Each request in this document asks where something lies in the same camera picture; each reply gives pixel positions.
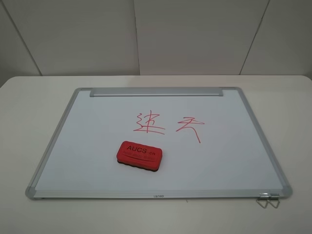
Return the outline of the white aluminium-framed whiteboard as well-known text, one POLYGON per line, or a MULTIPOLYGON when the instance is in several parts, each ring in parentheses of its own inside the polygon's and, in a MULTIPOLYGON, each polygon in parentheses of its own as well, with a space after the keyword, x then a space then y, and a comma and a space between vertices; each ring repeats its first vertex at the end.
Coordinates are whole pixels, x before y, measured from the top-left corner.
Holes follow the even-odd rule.
POLYGON ((25 191, 30 199, 290 197, 238 87, 78 88, 25 191), (156 172, 117 162, 124 141, 160 148, 156 172))

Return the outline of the red whiteboard eraser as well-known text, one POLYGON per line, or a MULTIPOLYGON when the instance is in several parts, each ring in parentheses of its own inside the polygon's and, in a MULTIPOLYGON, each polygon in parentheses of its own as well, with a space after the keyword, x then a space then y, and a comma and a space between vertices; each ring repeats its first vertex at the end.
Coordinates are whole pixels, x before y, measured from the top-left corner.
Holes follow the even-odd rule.
POLYGON ((160 167, 162 154, 160 148, 124 141, 117 152, 117 162, 156 172, 160 167))

